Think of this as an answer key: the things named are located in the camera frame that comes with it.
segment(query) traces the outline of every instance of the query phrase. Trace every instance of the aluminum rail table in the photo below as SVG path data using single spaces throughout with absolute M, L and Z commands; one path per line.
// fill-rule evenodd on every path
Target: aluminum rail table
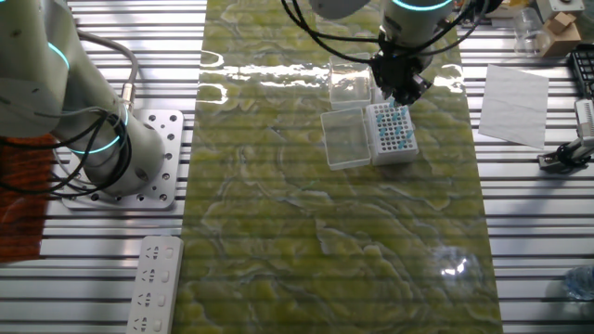
M 140 241 L 177 236 L 200 77 L 206 0 L 69 1 L 81 28 L 138 56 L 138 109 L 179 109 L 185 132 L 173 212 L 47 210 L 42 260 L 0 266 L 0 333 L 124 333 Z M 513 31 L 480 27 L 461 44 L 468 102 L 506 333 L 594 332 L 592 303 L 570 302 L 560 284 L 570 268 L 593 264 L 594 167 L 541 173 L 541 151 L 479 135 L 487 64 L 550 78 L 546 151 L 575 139 L 575 82 L 564 60 L 517 58 Z M 122 55 L 84 43 L 121 90 Z M 69 158 L 61 151 L 63 160 Z

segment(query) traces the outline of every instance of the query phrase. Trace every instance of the power strip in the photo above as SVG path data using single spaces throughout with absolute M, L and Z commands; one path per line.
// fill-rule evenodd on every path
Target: power strip
M 168 334 L 184 242 L 176 237 L 142 240 L 126 334 Z

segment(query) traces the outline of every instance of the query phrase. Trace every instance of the metal bracket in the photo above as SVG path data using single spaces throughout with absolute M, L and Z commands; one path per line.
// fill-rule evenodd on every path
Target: metal bracket
M 98 191 L 75 199 L 62 199 L 67 208 L 75 211 L 167 211 L 174 205 L 184 114 L 179 110 L 140 109 L 135 110 L 135 116 L 141 122 L 150 124 L 165 145 L 163 166 L 157 177 L 136 194 L 122 198 L 113 198 Z M 78 163 L 78 158 L 72 154 L 69 171 L 73 171 Z M 88 181 L 84 171 L 79 180 Z M 69 188 L 65 188 L 64 192 L 76 194 Z

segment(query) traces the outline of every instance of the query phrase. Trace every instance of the cardboard box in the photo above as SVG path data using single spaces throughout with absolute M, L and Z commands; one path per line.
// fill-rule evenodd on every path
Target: cardboard box
M 576 19 L 572 14 L 559 13 L 552 19 L 549 19 L 549 30 L 555 34 L 562 33 Z
M 549 32 L 551 42 L 547 49 L 541 51 L 542 57 L 563 57 L 570 53 L 582 41 L 575 23 L 570 24 L 559 34 L 553 33 L 549 29 L 549 26 L 550 21 L 547 21 L 543 26 L 543 31 Z M 546 36 L 539 35 L 537 41 L 540 45 L 544 45 L 547 42 L 546 38 Z

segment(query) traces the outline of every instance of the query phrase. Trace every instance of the orange fabric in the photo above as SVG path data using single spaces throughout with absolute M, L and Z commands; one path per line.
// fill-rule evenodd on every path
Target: orange fabric
M 13 141 L 29 145 L 55 142 L 49 135 Z M 52 160 L 49 150 L 0 147 L 2 181 L 28 189 L 46 188 Z M 0 263 L 39 258 L 48 199 L 47 195 L 22 195 L 0 188 Z

